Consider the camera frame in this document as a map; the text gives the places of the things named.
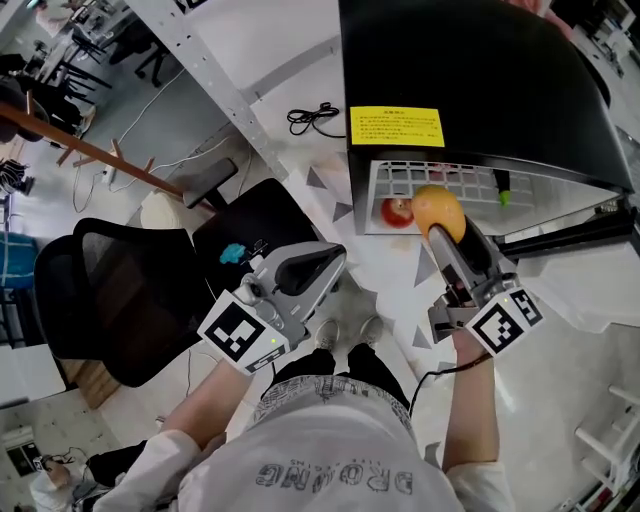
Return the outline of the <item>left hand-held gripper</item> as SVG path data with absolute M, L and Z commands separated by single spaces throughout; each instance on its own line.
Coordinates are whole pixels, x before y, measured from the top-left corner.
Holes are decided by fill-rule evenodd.
M 309 337 L 309 319 L 334 288 L 346 263 L 340 244 L 302 242 L 279 247 L 263 269 L 223 291 L 197 333 L 232 367 L 253 375 Z

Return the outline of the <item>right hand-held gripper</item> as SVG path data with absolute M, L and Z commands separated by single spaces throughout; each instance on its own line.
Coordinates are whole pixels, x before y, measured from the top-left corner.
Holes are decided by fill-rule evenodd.
M 438 224 L 428 242 L 446 282 L 445 293 L 428 310 L 436 343 L 462 329 L 496 357 L 543 324 L 531 295 L 516 274 L 502 272 L 500 253 L 468 216 L 459 242 Z

